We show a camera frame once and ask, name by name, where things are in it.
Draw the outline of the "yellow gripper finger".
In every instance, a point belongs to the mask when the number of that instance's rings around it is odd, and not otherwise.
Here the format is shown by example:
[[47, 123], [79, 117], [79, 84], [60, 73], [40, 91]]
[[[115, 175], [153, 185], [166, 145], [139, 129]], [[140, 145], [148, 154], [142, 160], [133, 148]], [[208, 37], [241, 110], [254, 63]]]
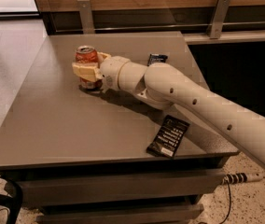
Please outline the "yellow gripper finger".
[[105, 59], [110, 58], [111, 55], [108, 53], [98, 51], [97, 57], [98, 57], [98, 63], [102, 63]]
[[98, 63], [72, 63], [73, 72], [87, 81], [96, 82], [102, 78]]

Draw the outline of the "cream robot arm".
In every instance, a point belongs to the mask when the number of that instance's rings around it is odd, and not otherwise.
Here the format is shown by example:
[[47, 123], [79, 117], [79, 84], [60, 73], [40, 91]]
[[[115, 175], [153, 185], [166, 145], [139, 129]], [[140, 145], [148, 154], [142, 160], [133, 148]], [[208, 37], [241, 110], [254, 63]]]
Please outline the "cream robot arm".
[[159, 110], [185, 107], [265, 169], [265, 117], [196, 84], [168, 63], [145, 66], [99, 53], [96, 62], [72, 67], [82, 79], [102, 80], [108, 89], [126, 91]]

